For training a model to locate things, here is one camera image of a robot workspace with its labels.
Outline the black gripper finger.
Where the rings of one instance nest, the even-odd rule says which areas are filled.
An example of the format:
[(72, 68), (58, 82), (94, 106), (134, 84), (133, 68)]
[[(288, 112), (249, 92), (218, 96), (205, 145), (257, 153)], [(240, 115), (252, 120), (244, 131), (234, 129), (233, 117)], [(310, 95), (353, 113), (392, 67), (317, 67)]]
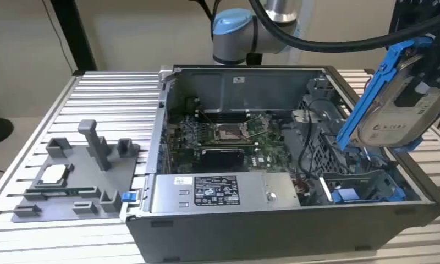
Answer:
[(393, 103), (397, 107), (413, 107), (420, 98), (428, 91), (428, 85), (422, 81), (410, 82), (402, 89), (402, 92), (394, 99)]

